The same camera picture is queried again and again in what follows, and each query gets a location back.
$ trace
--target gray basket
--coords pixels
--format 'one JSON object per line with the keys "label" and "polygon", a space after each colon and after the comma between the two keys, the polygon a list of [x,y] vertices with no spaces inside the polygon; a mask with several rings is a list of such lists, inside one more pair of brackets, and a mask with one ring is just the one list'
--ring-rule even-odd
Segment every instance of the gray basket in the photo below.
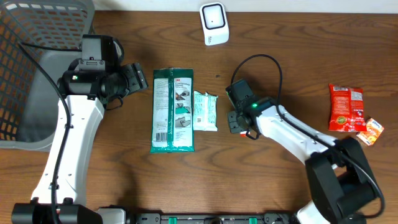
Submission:
{"label": "gray basket", "polygon": [[[93,31],[94,5],[91,0],[24,0],[1,1],[0,7],[0,147],[49,151],[58,96],[17,42],[77,49],[82,35]],[[80,57],[25,48],[55,82]]]}

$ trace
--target small white package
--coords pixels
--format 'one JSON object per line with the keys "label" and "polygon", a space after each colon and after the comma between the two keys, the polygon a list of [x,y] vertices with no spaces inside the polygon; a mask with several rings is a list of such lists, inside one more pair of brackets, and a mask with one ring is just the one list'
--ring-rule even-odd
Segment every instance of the small white package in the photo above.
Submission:
{"label": "small white package", "polygon": [[193,130],[217,131],[217,98],[208,93],[193,93]]}

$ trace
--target orange snack packet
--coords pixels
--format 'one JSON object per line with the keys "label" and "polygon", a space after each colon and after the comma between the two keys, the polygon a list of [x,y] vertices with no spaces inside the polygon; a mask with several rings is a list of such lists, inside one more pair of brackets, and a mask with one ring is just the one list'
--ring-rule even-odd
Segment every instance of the orange snack packet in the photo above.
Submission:
{"label": "orange snack packet", "polygon": [[368,120],[368,122],[366,122],[366,128],[368,130],[361,131],[357,134],[357,137],[359,137],[360,140],[364,141],[368,146],[371,146],[378,139],[378,137],[384,130],[384,127],[381,126],[381,124],[379,124],[373,118],[371,118]]}
{"label": "orange snack packet", "polygon": [[329,131],[366,131],[363,90],[329,84],[331,116]]}

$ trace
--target red snack bag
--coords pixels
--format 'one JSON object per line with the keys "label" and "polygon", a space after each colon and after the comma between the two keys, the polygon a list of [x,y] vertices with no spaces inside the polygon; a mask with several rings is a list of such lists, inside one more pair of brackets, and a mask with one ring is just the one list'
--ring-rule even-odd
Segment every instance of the red snack bag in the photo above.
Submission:
{"label": "red snack bag", "polygon": [[331,116],[329,131],[367,131],[363,118],[363,90],[329,84]]}

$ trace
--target wooden table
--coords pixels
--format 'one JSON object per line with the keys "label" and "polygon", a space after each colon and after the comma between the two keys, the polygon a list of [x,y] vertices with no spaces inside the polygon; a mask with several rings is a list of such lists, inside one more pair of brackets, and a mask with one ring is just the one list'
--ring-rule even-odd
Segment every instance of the wooden table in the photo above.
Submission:
{"label": "wooden table", "polygon": [[[303,164],[266,138],[229,133],[232,110],[224,89],[236,66],[252,54],[282,65],[282,104],[315,129],[328,132],[328,84],[364,89],[366,117],[386,129],[364,151],[387,200],[369,223],[396,223],[398,215],[398,23],[395,15],[229,13],[226,44],[206,47],[196,12],[96,12],[98,34],[117,37],[124,63],[140,62],[150,87],[108,111],[93,146],[87,206],[125,205],[164,213],[296,211],[310,201]],[[194,89],[218,98],[218,132],[195,131],[195,153],[150,154],[153,69],[195,70]],[[276,96],[276,66],[264,58],[239,72],[260,96]],[[16,202],[28,202],[47,153],[0,150],[0,222]],[[378,202],[364,209],[373,213]]]}

